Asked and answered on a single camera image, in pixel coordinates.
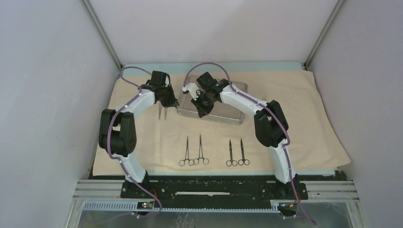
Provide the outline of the metal surgical instrument tray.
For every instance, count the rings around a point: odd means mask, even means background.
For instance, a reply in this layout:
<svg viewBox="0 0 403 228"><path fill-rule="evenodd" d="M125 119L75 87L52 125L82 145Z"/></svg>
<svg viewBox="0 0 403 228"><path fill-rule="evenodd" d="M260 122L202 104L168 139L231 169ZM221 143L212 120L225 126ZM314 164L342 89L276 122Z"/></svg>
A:
<svg viewBox="0 0 403 228"><path fill-rule="evenodd" d="M212 111L204 116L199 117L196 107L191 102L192 96L182 92L182 85L179 87L177 113L183 117L196 120L217 122L223 124L241 125L245 119L245 114L239 109L220 102L214 104Z"/></svg>

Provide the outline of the metal hemostat clamp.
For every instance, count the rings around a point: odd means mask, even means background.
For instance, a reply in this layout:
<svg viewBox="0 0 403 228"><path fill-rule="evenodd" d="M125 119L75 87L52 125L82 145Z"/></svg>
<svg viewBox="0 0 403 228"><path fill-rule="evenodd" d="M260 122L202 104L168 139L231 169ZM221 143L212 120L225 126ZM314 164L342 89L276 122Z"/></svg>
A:
<svg viewBox="0 0 403 228"><path fill-rule="evenodd" d="M186 149L185 149L185 156L184 159L179 160L179 166L183 167L186 164L188 164L189 166L193 166L195 165L194 160L190 159L190 154L189 154L189 138L186 138Z"/></svg>
<svg viewBox="0 0 403 228"><path fill-rule="evenodd" d="M193 164L194 165L199 165L200 162L203 165L208 165L209 162L210 162L208 158L204 157L201 134L199 134L199 153L198 153L198 157L193 159Z"/></svg>

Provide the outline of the metal surgical scissors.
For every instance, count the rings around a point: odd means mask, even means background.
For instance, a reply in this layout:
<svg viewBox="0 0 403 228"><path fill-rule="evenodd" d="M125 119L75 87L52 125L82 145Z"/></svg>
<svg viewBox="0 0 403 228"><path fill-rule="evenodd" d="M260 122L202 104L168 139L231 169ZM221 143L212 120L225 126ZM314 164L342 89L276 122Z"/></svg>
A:
<svg viewBox="0 0 403 228"><path fill-rule="evenodd" d="M249 159L245 158L244 144L242 138L240 139L240 151L241 151L241 159L238 160L238 165L240 166L250 165Z"/></svg>

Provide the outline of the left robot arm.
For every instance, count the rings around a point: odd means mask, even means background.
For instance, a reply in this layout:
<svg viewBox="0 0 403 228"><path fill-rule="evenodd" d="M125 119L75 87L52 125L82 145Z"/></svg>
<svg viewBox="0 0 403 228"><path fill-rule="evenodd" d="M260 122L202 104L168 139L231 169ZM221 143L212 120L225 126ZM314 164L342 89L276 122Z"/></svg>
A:
<svg viewBox="0 0 403 228"><path fill-rule="evenodd" d="M164 108L177 107L179 102L171 78L165 72L153 71L151 78L137 89L137 94L121 107L102 111L98 144L111 159L119 162L126 180L134 183L132 192L144 198L150 192L150 184L144 181L147 171L134 152L137 145L135 120L157 102Z"/></svg>

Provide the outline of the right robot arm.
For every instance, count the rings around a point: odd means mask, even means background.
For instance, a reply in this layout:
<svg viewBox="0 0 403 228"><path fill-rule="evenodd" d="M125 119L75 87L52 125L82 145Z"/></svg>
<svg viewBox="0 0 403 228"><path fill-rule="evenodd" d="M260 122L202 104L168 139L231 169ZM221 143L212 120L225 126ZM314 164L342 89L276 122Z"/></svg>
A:
<svg viewBox="0 0 403 228"><path fill-rule="evenodd" d="M279 102L267 102L243 92L230 80L214 79L206 72L196 79L196 83L182 86L184 94L190 94L200 118L209 115L216 102L235 107L253 117L257 140L269 149L275 164L275 177L280 183L276 186L277 194L284 199L290 198L296 191L291 182L296 173L291 165L287 146L290 144L287 133L288 123Z"/></svg>

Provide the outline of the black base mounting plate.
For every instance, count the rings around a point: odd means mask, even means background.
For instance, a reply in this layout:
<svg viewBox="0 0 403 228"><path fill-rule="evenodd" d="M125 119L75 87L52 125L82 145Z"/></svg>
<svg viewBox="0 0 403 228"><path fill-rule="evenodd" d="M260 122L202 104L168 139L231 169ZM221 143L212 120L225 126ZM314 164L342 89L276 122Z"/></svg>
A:
<svg viewBox="0 0 403 228"><path fill-rule="evenodd" d="M150 176L142 182L126 180L122 185L123 198L147 197L158 199L177 195L256 196L263 200L307 200L307 187L296 176L292 182L282 183L273 175L185 175Z"/></svg>

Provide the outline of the aluminium frame rail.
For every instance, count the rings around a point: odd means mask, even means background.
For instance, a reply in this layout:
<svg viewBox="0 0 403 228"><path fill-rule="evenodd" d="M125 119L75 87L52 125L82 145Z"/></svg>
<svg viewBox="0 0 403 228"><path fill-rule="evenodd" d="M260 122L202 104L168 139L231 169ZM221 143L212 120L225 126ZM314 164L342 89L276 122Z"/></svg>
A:
<svg viewBox="0 0 403 228"><path fill-rule="evenodd" d="M299 193L302 203L358 203L359 197L351 181L305 181L306 188ZM229 192L169 193L160 189L154 198L121 198L121 180L80 180L73 195L83 209L132 212L251 212L278 213L281 209L295 209L297 200L273 199L268 190L251 195Z"/></svg>

